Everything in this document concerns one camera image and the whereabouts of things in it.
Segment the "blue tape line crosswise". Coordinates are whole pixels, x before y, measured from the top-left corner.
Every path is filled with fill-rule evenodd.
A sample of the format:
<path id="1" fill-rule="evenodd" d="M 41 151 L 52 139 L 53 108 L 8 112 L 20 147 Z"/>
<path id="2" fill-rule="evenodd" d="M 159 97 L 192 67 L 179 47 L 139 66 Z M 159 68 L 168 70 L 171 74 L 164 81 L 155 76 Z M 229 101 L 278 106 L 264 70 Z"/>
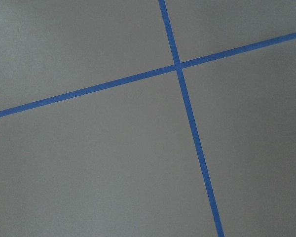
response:
<path id="1" fill-rule="evenodd" d="M 279 43 L 283 43 L 283 42 L 291 41 L 291 40 L 296 40 L 296 32 L 291 33 L 291 34 L 287 34 L 287 35 L 283 35 L 283 36 L 279 36 L 279 37 L 276 37 L 276 38 L 272 38 L 272 39 L 267 39 L 267 40 L 255 42 L 255 43 L 252 43 L 252 44 L 247 44 L 247 45 L 244 45 L 244 46 L 240 46 L 240 47 L 237 47 L 237 48 L 233 48 L 233 49 L 225 50 L 225 51 L 222 51 L 222 52 L 210 54 L 210 55 L 207 55 L 207 56 L 202 56 L 202 57 L 191 59 L 191 60 L 188 60 L 188 61 L 184 61 L 184 62 L 181 63 L 181 65 L 182 65 L 182 68 L 185 69 L 185 68 L 189 68 L 189 67 L 192 67 L 192 66 L 204 64 L 204 63 L 207 63 L 207 62 L 219 60 L 219 59 L 230 57 L 230 56 L 233 56 L 233 55 L 236 55 L 236 54 L 241 54 L 241 53 L 245 53 L 245 52 L 248 52 L 248 51 L 253 51 L 253 50 L 256 50 L 256 49 L 268 47 L 268 46 L 271 46 L 271 45 L 275 45 L 275 44 L 279 44 Z M 166 66 L 166 67 L 158 68 L 158 69 L 147 71 L 147 72 L 144 72 L 144 73 L 128 76 L 128 77 L 121 78 L 121 79 L 116 79 L 116 80 L 113 80 L 113 81 L 101 83 L 101 84 L 98 84 L 98 85 L 94 85 L 94 86 L 91 86 L 91 87 L 79 89 L 79 90 L 68 92 L 68 93 L 65 93 L 65 94 L 61 94 L 61 95 L 49 97 L 49 98 L 46 98 L 46 99 L 30 102 L 30 103 L 27 103 L 27 104 L 24 104 L 24 105 L 12 107 L 12 108 L 0 111 L 0 118 L 5 117 L 5 116 L 9 116 L 9 115 L 12 115 L 12 114 L 20 113 L 20 112 L 23 112 L 23 111 L 35 109 L 35 108 L 38 108 L 38 107 L 50 105 L 50 104 L 53 104 L 53 103 L 69 100 L 69 99 L 79 97 L 79 96 L 83 96 L 83 95 L 86 95 L 86 94 L 90 94 L 90 93 L 102 91 L 102 90 L 105 90 L 105 89 L 113 88 L 113 87 L 120 86 L 120 85 L 123 85 L 123 84 L 128 84 L 128 83 L 131 83 L 131 82 L 135 82 L 135 81 L 147 79 L 147 78 L 150 78 L 150 77 L 166 74 L 166 73 L 169 73 L 169 72 L 173 72 L 175 70 L 176 70 L 175 65 L 169 65 L 169 66 Z"/>

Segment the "blue tape line lengthwise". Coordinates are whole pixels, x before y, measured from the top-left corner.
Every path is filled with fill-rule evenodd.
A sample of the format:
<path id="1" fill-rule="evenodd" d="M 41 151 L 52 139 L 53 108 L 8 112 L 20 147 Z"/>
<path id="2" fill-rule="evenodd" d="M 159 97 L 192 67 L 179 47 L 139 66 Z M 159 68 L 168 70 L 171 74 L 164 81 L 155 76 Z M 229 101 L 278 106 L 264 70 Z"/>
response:
<path id="1" fill-rule="evenodd" d="M 223 226 L 222 226 L 222 222 L 221 222 L 219 209 L 218 209 L 218 206 L 217 206 L 217 202 L 216 202 L 216 198 L 215 198 L 215 194 L 214 194 L 210 174 L 209 174 L 208 167 L 207 167 L 207 164 L 206 164 L 205 155 L 204 155 L 204 152 L 203 152 L 201 140 L 200 140 L 200 137 L 199 137 L 199 133 L 198 133 L 198 129 L 197 129 L 194 113 L 193 113 L 193 108 L 192 108 L 192 105 L 191 105 L 190 96 L 189 96 L 189 93 L 188 93 L 188 89 L 187 89 L 187 85 L 186 85 L 186 81 L 185 81 L 185 76 L 184 76 L 184 73 L 183 73 L 182 63 L 181 63 L 181 60 L 180 60 L 180 56 L 179 56 L 177 45 L 176 45 L 175 36 L 174 36 L 172 25 L 171 25 L 170 16 L 169 16 L 169 13 L 168 13 L 168 10 L 167 10 L 166 2 L 164 0 L 160 0 L 158 2 L 158 4 L 159 4 L 160 11 L 161 11 L 163 23 L 164 23 L 164 26 L 165 26 L 167 39 L 168 39 L 168 42 L 169 42 L 169 46 L 170 46 L 170 50 L 171 50 L 171 54 L 172 54 L 172 58 L 173 58 L 174 66 L 175 66 L 175 71 L 176 71 L 176 74 L 177 74 L 177 78 L 178 78 L 182 98 L 183 98 L 184 105 L 185 105 L 186 115 L 187 115 L 187 118 L 188 118 L 188 122 L 189 122 L 190 130 L 191 130 L 193 142 L 194 142 L 197 157 L 198 157 L 200 170 L 201 170 L 201 173 L 202 173 L 202 177 L 203 177 L 207 197 L 208 197 L 208 200 L 209 200 L 209 204 L 210 204 L 210 208 L 211 208 L 211 212 L 212 212 L 212 216 L 213 216 L 213 220 L 214 220 L 214 224 L 215 224 L 215 229 L 216 229 L 217 235 L 219 237 L 223 237 L 223 236 L 225 236 L 225 234 L 224 234 L 224 230 L 223 230 Z"/>

